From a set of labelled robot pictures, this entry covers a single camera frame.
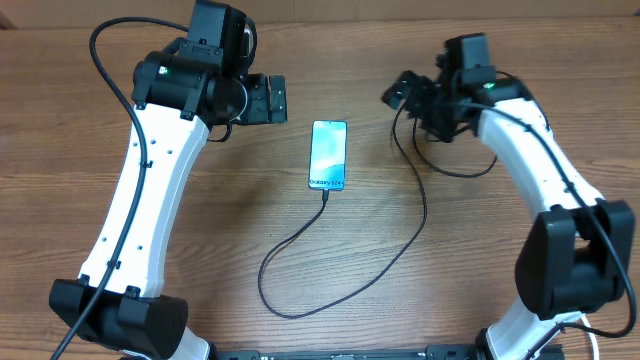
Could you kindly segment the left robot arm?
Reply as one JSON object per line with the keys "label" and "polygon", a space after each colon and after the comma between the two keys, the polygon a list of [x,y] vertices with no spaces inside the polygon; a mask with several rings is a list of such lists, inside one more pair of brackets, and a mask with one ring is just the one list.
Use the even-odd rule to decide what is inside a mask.
{"label": "left robot arm", "polygon": [[105,223],[78,276],[56,280],[49,295],[70,337],[132,359],[216,357],[188,328],[186,301],[164,294],[164,267],[186,181],[213,128],[287,119],[284,77],[250,72],[256,48],[249,16],[199,1],[181,36],[137,64],[122,101],[128,150]]}

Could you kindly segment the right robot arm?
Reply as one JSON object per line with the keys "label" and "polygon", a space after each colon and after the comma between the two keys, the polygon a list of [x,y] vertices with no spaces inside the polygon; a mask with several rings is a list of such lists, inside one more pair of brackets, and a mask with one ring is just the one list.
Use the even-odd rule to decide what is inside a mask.
{"label": "right robot arm", "polygon": [[517,297],[471,345],[430,345],[430,359],[559,359],[556,335],[593,334],[585,316],[626,299],[630,333],[638,305],[628,266],[635,216],[608,201],[556,143],[548,118],[524,82],[491,62],[484,34],[447,40],[436,78],[404,71],[382,101],[416,128],[449,143],[472,132],[492,150],[522,194],[532,226],[515,264]]}

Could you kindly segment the Samsung Galaxy smartphone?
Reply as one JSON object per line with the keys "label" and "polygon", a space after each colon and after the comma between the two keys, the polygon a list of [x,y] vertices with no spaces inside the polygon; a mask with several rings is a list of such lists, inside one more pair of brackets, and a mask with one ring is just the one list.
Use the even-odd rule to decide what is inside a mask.
{"label": "Samsung Galaxy smartphone", "polygon": [[347,123],[316,120],[312,125],[308,186],[342,191],[346,180]]}

